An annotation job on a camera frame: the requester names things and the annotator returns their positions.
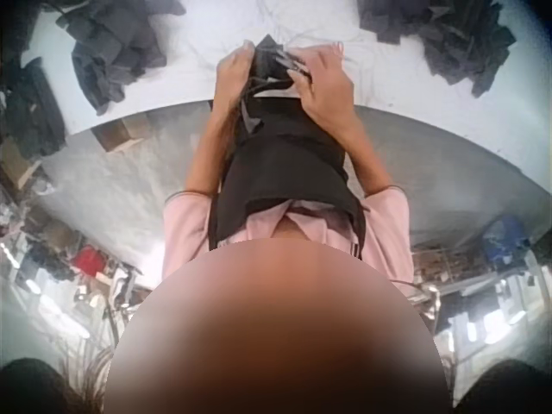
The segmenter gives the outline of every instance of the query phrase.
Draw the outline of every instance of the gray floor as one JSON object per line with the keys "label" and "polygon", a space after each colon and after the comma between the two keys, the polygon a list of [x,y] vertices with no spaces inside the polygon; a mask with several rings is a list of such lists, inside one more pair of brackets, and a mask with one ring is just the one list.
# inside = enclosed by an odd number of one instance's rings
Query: gray floor
{"label": "gray floor", "polygon": [[[409,196],[413,246],[461,245],[504,213],[521,217],[534,237],[550,227],[550,195],[499,157],[420,122],[358,111]],[[137,266],[163,241],[163,203],[182,188],[209,107],[190,103],[148,115],[155,136],[125,152],[106,154],[87,131],[43,164],[58,190],[41,203]],[[358,183],[351,186],[358,191]]]}

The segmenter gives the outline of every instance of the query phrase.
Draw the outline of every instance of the table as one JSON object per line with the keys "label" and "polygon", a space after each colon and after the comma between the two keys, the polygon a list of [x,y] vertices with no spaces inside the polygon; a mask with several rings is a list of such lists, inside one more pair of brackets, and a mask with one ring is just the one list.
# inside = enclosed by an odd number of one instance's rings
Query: table
{"label": "table", "polygon": [[548,192],[550,183],[550,46],[545,30],[518,0],[500,23],[517,37],[492,89],[476,99],[472,83],[449,86],[432,76],[416,37],[399,47],[381,44],[359,29],[356,0],[181,0],[185,16],[154,16],[151,23],[168,59],[125,88],[126,99],[103,116],[78,87],[71,61],[74,40],[42,13],[26,64],[37,56],[58,101],[69,135],[98,124],[166,106],[212,99],[216,63],[244,39],[266,34],[287,46],[342,41],[345,70],[358,105],[425,122],[463,137],[519,168]]}

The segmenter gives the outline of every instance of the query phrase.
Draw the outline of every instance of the black apron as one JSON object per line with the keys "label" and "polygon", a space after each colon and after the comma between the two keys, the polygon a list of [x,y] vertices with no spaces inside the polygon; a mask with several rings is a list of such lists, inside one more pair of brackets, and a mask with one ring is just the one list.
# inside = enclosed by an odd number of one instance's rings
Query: black apron
{"label": "black apron", "polygon": [[235,147],[211,204],[209,249],[239,231],[248,216],[287,200],[329,204],[348,217],[357,235],[351,254],[361,259],[366,218],[347,186],[345,151],[303,111],[298,99],[251,97],[237,123]]}

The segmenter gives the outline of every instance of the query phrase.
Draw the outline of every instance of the light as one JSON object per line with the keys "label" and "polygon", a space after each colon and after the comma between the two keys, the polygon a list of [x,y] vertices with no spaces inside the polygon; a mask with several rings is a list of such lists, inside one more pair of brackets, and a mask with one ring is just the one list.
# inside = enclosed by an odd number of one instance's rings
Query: light
{"label": "light", "polygon": [[466,324],[467,328],[467,339],[470,342],[476,342],[477,341],[477,327],[475,326],[475,323],[468,322]]}
{"label": "light", "polygon": [[165,244],[156,244],[144,261],[138,266],[143,276],[138,275],[140,285],[155,288],[161,283],[163,271],[163,258],[165,257]]}
{"label": "light", "polygon": [[508,323],[510,325],[515,325],[516,323],[518,323],[519,321],[522,320],[522,318],[527,314],[527,312],[525,310],[521,310],[519,311],[516,315],[514,315],[513,317],[510,318],[510,321],[508,321]]}
{"label": "light", "polygon": [[510,325],[505,321],[504,312],[501,309],[486,314],[483,317],[483,324],[485,325],[487,333],[485,338],[485,343],[487,345],[492,345],[501,341],[511,330]]}
{"label": "light", "polygon": [[74,332],[83,339],[90,338],[90,332],[66,313],[60,315],[60,325],[60,328],[65,328],[66,331]]}
{"label": "light", "polygon": [[4,254],[8,257],[9,263],[11,263],[11,266],[15,269],[21,268],[21,264],[16,260],[14,255],[6,248],[6,245],[3,243],[0,243],[0,248],[4,252]]}
{"label": "light", "polygon": [[453,337],[451,331],[448,332],[448,350],[450,352],[455,351],[455,338]]}
{"label": "light", "polygon": [[90,338],[90,332],[88,332],[88,330],[86,330],[80,323],[63,312],[49,296],[41,296],[41,306],[45,308],[41,310],[42,317],[44,317],[46,322],[54,326],[57,330],[68,334],[77,334],[83,339]]}
{"label": "light", "polygon": [[40,295],[42,293],[41,288],[32,279],[25,280],[25,285],[27,285],[28,289],[35,295]]}
{"label": "light", "polygon": [[96,308],[97,307],[97,304],[99,303],[100,301],[100,296],[102,295],[96,295],[96,296],[93,296],[92,299],[90,299],[90,306],[92,308]]}
{"label": "light", "polygon": [[50,312],[52,312],[55,316],[58,316],[61,314],[61,308],[49,296],[42,295],[41,304],[45,308],[47,308]]}

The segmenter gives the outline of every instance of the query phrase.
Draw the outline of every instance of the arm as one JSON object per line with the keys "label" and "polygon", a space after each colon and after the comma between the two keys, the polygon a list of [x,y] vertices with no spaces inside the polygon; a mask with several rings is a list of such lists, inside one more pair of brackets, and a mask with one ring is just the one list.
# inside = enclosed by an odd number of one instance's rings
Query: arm
{"label": "arm", "polygon": [[245,41],[216,68],[213,111],[191,162],[185,191],[214,196],[218,192],[224,159],[233,138],[236,107],[248,81],[254,45]]}
{"label": "arm", "polygon": [[210,115],[198,150],[191,161],[185,182],[185,191],[214,196],[223,172],[224,158],[233,131],[234,117],[215,111]]}
{"label": "arm", "polygon": [[358,116],[351,129],[335,133],[334,138],[341,143],[353,161],[354,173],[367,196],[377,194],[390,187],[393,182],[380,157],[373,149],[372,141],[364,131]]}
{"label": "arm", "polygon": [[305,112],[349,154],[366,195],[376,194],[392,185],[391,176],[354,112],[354,86],[342,69],[340,48],[321,46],[290,52],[305,63],[312,76],[310,83],[300,73],[288,71]]}

